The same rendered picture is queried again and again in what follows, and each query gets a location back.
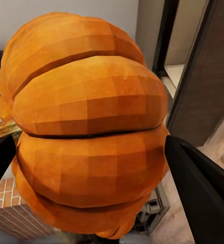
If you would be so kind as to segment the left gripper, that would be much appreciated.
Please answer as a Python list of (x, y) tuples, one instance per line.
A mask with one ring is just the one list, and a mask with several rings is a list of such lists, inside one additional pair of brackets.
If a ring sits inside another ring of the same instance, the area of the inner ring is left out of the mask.
[(99, 237), (96, 233), (90, 234), (95, 244), (119, 244), (120, 239), (107, 239), (106, 237)]

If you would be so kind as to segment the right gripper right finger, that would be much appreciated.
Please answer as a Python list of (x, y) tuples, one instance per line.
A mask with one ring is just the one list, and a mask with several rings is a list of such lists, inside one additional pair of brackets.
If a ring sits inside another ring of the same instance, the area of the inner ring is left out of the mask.
[(224, 169), (171, 135), (164, 152), (195, 244), (224, 244)]

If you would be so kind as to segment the pumpkin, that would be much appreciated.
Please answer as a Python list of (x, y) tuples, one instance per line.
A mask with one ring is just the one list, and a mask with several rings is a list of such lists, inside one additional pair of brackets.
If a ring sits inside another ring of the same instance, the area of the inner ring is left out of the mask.
[(107, 239), (119, 239), (132, 230), (133, 226), (135, 225), (135, 221), (136, 217), (116, 229), (96, 234), (99, 237), (106, 237)]
[(136, 42), (98, 17), (53, 12), (21, 26), (0, 69), (0, 138), (32, 212), (64, 232), (133, 220), (170, 167), (168, 96)]

